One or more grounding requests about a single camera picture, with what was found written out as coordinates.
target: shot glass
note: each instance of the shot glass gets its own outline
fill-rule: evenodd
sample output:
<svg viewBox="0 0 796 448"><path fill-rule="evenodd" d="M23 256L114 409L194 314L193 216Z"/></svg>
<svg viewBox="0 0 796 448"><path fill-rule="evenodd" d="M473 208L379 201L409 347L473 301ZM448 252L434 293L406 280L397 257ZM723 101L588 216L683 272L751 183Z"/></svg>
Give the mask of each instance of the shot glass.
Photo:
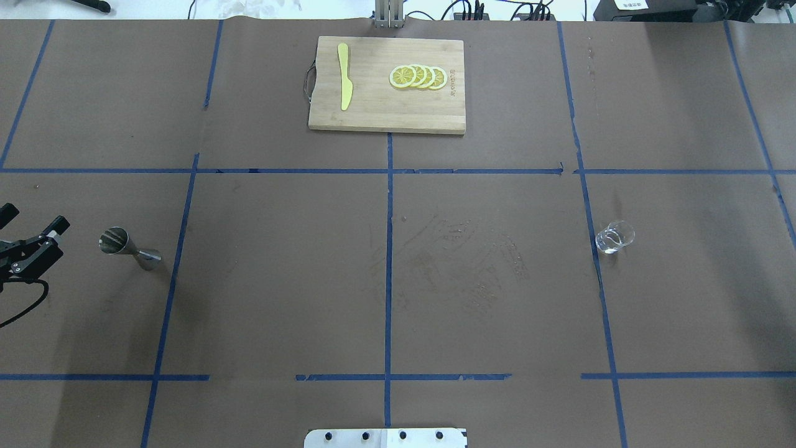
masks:
<svg viewBox="0 0 796 448"><path fill-rule="evenodd" d="M636 238L636 231L627 221L614 221L595 236L597 249L602 253L615 253Z"/></svg>

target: metal plate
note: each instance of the metal plate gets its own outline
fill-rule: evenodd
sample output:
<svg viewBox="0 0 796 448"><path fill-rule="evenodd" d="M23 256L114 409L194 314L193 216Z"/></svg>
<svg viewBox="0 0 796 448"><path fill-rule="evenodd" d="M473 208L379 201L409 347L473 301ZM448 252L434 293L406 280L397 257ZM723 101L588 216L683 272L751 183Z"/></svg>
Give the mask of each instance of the metal plate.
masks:
<svg viewBox="0 0 796 448"><path fill-rule="evenodd" d="M467 430L458 428L312 430L304 438L304 448L333 446L466 448Z"/></svg>

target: lemon slice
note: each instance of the lemon slice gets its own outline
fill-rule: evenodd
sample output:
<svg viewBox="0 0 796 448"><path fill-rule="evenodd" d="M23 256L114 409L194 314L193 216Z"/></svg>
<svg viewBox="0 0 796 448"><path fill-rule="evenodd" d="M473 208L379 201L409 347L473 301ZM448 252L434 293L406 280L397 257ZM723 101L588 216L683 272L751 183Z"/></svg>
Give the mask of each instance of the lemon slice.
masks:
<svg viewBox="0 0 796 448"><path fill-rule="evenodd" d="M412 82L412 87L417 87L421 84L424 84L428 79L428 72L426 72L427 65L412 64L412 67L414 67L415 71L417 72L415 75L415 81Z"/></svg>
<svg viewBox="0 0 796 448"><path fill-rule="evenodd" d="M428 72L428 78L426 78L426 82L422 83L421 85L416 86L417 88L429 88L432 84L434 84L434 79L436 78L436 67L425 67L426 72Z"/></svg>
<svg viewBox="0 0 796 448"><path fill-rule="evenodd" d="M390 72L390 84L395 88L407 88L415 82L417 70L411 65L399 65Z"/></svg>
<svg viewBox="0 0 796 448"><path fill-rule="evenodd" d="M440 90L447 84L447 72L440 67L431 67L434 70L434 82L428 86L430 90Z"/></svg>

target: white sticker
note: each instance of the white sticker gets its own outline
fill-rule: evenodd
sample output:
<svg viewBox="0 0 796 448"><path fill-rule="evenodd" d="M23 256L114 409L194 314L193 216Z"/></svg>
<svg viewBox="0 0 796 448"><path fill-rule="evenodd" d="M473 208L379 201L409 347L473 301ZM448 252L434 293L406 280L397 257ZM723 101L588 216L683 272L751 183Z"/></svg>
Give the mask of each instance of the white sticker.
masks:
<svg viewBox="0 0 796 448"><path fill-rule="evenodd" d="M649 8L646 0L614 0L617 9L620 11L636 11Z"/></svg>

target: wooden cutting board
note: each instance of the wooden cutting board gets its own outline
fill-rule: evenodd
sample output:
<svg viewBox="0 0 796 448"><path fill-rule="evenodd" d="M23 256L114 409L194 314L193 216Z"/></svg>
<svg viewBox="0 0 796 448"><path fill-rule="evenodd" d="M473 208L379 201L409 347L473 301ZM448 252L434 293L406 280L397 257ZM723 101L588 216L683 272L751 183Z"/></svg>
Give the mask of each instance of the wooden cutting board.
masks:
<svg viewBox="0 0 796 448"><path fill-rule="evenodd" d="M338 44L349 47L353 95L341 110ZM438 66L448 74L440 90L394 88L397 65ZM325 131L464 134L464 42L381 37L318 38L317 78L310 103L310 129Z"/></svg>

